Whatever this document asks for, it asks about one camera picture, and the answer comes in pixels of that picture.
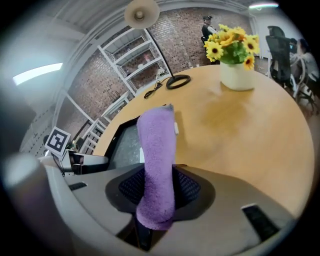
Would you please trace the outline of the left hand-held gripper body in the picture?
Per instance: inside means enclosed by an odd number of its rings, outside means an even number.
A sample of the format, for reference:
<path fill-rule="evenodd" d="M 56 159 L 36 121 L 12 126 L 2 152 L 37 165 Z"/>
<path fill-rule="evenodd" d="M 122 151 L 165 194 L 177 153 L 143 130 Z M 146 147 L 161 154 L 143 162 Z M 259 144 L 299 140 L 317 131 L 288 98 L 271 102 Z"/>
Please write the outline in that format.
<path fill-rule="evenodd" d="M 46 155 L 40 157 L 39 161 L 46 169 L 55 168 L 63 176 L 94 174 L 108 169 L 107 157 L 78 152 L 76 144 L 70 142 L 70 137 L 70 133 L 56 126 L 44 137 Z"/>

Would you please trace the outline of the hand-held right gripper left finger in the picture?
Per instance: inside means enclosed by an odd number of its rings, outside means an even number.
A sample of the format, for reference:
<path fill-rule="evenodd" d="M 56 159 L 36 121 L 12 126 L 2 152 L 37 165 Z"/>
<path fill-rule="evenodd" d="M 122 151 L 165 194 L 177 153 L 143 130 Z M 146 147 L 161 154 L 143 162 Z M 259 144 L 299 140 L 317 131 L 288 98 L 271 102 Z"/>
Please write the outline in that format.
<path fill-rule="evenodd" d="M 145 191 L 145 168 L 137 166 L 113 178 L 105 187 L 108 201 L 118 211 L 135 213 Z"/>

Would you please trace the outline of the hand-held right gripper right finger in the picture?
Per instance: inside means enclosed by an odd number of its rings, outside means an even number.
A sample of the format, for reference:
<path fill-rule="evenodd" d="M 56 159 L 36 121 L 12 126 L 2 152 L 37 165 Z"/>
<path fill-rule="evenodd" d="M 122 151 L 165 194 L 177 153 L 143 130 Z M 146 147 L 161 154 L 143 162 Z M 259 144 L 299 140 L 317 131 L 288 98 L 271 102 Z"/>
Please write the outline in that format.
<path fill-rule="evenodd" d="M 185 169 L 172 167 L 175 212 L 174 221 L 189 221 L 200 217 L 213 204 L 214 186 L 205 178 Z"/>

